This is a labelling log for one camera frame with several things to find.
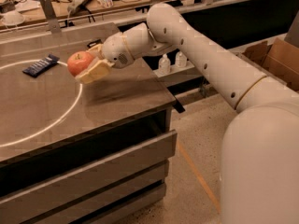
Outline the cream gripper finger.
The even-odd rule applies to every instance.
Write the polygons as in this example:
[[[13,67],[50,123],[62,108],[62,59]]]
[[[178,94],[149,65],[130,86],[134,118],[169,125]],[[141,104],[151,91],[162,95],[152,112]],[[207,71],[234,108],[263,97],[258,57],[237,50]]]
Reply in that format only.
[[[92,83],[107,76],[113,65],[114,63],[107,59],[92,62],[85,70],[75,76],[75,79],[81,84]]]
[[[102,45],[97,44],[87,50],[89,54],[91,54],[94,58],[103,59],[104,56],[102,54]]]

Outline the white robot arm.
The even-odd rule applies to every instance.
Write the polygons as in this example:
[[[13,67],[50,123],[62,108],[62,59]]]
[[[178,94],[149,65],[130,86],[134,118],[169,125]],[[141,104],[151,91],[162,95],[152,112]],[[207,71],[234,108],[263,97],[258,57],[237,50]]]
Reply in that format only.
[[[299,224],[299,95],[193,29],[166,3],[89,49],[92,83],[143,56],[181,51],[236,117],[221,145],[221,224]]]

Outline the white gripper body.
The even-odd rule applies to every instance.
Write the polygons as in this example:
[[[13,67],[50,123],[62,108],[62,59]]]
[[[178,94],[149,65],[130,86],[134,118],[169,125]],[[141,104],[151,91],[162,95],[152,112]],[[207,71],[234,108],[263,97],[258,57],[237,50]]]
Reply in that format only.
[[[102,56],[114,63],[113,67],[122,69],[134,62],[123,33],[118,32],[105,40],[102,45]]]

